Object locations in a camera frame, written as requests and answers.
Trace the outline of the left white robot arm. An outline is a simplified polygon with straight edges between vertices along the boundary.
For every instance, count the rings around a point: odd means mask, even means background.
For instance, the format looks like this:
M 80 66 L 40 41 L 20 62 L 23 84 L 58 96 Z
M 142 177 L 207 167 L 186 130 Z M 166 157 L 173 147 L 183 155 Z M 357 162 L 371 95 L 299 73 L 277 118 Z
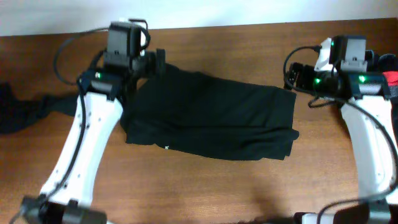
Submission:
M 108 43 L 76 80 L 74 120 L 58 161 L 38 197 L 23 198 L 11 223 L 109 223 L 91 208 L 96 173 L 124 105 L 141 78 L 165 73 L 165 50 L 148 51 L 143 19 L 114 21 Z

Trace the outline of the black t-shirt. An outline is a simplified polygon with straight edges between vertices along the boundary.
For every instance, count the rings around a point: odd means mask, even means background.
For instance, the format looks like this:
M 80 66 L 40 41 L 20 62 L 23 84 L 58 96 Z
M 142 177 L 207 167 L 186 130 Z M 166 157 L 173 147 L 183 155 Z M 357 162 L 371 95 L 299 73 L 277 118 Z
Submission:
M 126 142 L 229 161 L 282 160 L 299 137 L 294 93 L 166 66 L 121 117 Z

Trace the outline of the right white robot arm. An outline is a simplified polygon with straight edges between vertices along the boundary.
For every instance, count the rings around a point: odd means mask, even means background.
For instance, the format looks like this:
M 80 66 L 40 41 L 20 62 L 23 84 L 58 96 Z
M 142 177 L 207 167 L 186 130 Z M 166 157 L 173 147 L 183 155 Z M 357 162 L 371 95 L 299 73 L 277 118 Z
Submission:
M 358 196 L 332 202 L 319 212 L 297 212 L 295 223 L 397 223 L 397 131 L 391 86 L 374 68 L 377 58 L 361 35 L 327 38 L 311 50 L 315 66 L 283 65 L 284 87 L 336 104 L 348 128 Z

